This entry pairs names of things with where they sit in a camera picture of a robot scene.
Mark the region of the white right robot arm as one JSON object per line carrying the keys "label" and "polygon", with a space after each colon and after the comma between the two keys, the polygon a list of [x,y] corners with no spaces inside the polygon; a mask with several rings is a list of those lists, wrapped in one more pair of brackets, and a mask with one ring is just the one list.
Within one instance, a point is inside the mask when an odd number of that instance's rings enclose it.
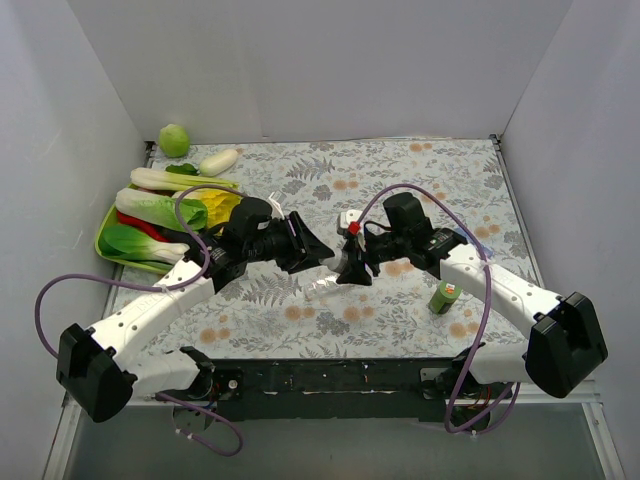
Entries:
{"label": "white right robot arm", "polygon": [[555,398],[566,397],[608,357],[595,307],[585,295],[566,297],[526,281],[482,259],[477,247],[449,228],[435,228],[412,194],[387,198],[388,222],[380,233],[367,229],[360,212],[339,215],[345,244],[335,270],[338,283],[369,286],[383,263],[406,258],[415,268],[460,288],[513,326],[524,339],[458,354],[434,381],[447,394],[475,397],[489,384],[530,383]]}

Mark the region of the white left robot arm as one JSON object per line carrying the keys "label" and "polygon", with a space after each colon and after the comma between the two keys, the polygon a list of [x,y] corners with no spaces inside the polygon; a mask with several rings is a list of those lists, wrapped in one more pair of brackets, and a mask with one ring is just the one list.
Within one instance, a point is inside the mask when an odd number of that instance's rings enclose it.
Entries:
{"label": "white left robot arm", "polygon": [[108,318],[83,328],[73,324],[59,339],[56,378],[96,423],[111,419],[134,396],[182,391],[193,400],[213,386],[213,364],[193,347],[156,361],[141,350],[182,314],[241,277],[248,264],[273,261],[294,274],[334,256],[297,212],[272,215],[265,200],[245,197],[220,231],[200,236],[193,249],[157,282]]}

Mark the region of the white pill bottle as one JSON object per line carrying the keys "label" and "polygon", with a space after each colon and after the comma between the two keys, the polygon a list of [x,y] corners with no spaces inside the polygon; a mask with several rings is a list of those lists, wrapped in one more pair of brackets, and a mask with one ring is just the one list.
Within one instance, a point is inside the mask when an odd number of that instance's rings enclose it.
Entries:
{"label": "white pill bottle", "polygon": [[320,264],[334,273],[341,273],[344,270],[347,261],[348,258],[342,252],[338,252],[333,257],[322,259]]}

